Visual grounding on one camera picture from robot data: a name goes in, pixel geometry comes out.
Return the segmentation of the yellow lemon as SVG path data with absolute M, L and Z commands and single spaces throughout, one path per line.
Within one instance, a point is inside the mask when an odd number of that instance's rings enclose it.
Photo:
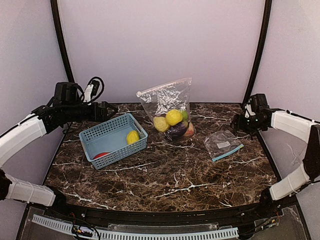
M 172 109 L 166 114 L 165 119 L 170 126 L 175 126 L 183 120 L 183 115 L 179 110 Z

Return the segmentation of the large pink zip bag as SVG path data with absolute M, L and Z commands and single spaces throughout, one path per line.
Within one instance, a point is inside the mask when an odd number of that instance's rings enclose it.
M 188 122 L 189 126 L 189 124 L 192 123 L 190 117 L 191 86 L 192 79 L 183 78 L 165 84 L 161 84 L 146 90 L 138 91 L 136 93 L 136 96 L 139 98 L 139 101 L 142 104 L 142 107 L 145 110 L 146 114 L 149 116 L 153 126 L 154 117 L 166 118 L 167 113 L 172 109 L 179 110 L 180 112 L 186 110 L 188 112 L 189 119 L 188 121 L 182 120 L 182 122 Z M 159 134 L 168 142 L 175 142 L 184 138 L 188 138 L 183 135 L 182 137 L 176 140 L 169 140 L 166 138 L 165 132 L 159 132 Z

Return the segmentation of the purple eggplant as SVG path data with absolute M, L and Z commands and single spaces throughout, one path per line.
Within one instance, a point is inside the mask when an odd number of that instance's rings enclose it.
M 174 126 L 171 126 L 166 132 L 165 136 L 170 141 L 177 140 L 181 138 L 186 131 L 188 130 L 189 124 L 188 122 L 179 122 Z

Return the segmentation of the green apple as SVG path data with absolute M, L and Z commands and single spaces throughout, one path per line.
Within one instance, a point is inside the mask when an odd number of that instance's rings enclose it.
M 181 115 L 182 115 L 182 120 L 184 122 L 189 120 L 189 114 L 188 114 L 188 112 L 186 110 L 182 110 L 181 111 Z

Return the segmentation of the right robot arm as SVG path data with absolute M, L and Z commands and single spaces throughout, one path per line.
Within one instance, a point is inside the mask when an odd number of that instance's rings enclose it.
M 257 93 L 248 98 L 243 113 L 236 114 L 230 127 L 249 135 L 268 129 L 279 130 L 302 142 L 300 153 L 292 153 L 292 163 L 297 166 L 279 182 L 267 187 L 260 202 L 271 205 L 286 197 L 300 193 L 304 188 L 317 183 L 320 176 L 320 123 L 298 115 L 290 110 L 271 108 L 267 97 Z

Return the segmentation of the small blue zip bag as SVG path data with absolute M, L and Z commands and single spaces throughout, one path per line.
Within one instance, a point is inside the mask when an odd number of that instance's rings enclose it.
M 204 145 L 213 162 L 224 159 L 244 147 L 229 130 L 214 132 L 204 139 Z

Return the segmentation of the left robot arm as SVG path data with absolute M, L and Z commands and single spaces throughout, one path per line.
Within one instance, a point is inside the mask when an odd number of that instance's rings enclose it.
M 95 76 L 85 89 L 75 82 L 58 82 L 54 96 L 46 105 L 34 109 L 23 120 L 0 136 L 0 164 L 33 141 L 72 122 L 105 122 L 118 110 L 106 101 L 97 102 L 105 89 Z M 15 178 L 0 171 L 0 199 L 15 200 L 51 207 L 63 196 L 58 190 Z

